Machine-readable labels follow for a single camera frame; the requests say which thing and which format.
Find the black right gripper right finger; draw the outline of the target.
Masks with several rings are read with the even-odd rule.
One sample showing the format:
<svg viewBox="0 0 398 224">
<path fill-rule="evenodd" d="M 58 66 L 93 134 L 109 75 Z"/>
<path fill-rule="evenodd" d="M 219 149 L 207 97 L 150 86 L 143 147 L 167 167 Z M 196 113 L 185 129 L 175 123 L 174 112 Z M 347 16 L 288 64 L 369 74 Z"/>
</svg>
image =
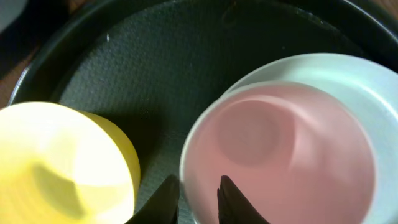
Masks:
<svg viewBox="0 0 398 224">
<path fill-rule="evenodd" d="M 217 189 L 219 224 L 269 224 L 227 176 Z"/>
</svg>

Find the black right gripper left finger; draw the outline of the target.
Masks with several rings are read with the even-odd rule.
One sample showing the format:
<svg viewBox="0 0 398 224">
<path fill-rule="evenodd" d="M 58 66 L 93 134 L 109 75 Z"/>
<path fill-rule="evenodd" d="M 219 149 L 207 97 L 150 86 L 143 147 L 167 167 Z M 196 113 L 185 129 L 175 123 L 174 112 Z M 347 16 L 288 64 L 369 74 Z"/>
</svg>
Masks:
<svg viewBox="0 0 398 224">
<path fill-rule="evenodd" d="M 170 175 L 126 224 L 177 224 L 179 197 L 179 180 Z"/>
</svg>

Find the light pink plastic cup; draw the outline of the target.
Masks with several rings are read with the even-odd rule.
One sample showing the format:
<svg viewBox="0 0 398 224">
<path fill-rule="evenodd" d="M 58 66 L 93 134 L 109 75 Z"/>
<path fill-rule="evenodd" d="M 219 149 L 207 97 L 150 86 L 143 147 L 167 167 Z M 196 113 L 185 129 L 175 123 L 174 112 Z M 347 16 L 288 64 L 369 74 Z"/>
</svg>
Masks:
<svg viewBox="0 0 398 224">
<path fill-rule="evenodd" d="M 196 222 L 218 222 L 224 175 L 271 223 L 361 223 L 376 187 L 359 121 L 324 91 L 289 82 L 238 88 L 192 126 L 180 180 Z"/>
</svg>

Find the yellow plastic bowl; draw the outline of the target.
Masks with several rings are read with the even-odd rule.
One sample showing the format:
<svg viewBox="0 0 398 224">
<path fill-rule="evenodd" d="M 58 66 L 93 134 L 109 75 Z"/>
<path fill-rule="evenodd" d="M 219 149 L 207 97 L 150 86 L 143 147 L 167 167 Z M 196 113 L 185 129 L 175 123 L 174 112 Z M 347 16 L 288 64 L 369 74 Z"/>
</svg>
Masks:
<svg viewBox="0 0 398 224">
<path fill-rule="evenodd" d="M 2 223 L 126 223 L 140 179 L 132 142 L 103 117 L 37 101 L 1 110 Z"/>
</svg>

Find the light grey round plate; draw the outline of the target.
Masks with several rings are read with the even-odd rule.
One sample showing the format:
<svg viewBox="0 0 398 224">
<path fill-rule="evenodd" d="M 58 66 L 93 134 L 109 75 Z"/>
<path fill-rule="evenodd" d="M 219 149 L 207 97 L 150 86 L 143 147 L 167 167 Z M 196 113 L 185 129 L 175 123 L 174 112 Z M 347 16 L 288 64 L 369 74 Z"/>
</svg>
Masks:
<svg viewBox="0 0 398 224">
<path fill-rule="evenodd" d="M 358 117 L 371 138 L 377 162 L 377 190 L 365 223 L 397 223 L 397 73 L 350 55 L 302 54 L 268 63 L 229 90 L 272 80 L 314 86 Z"/>
</svg>

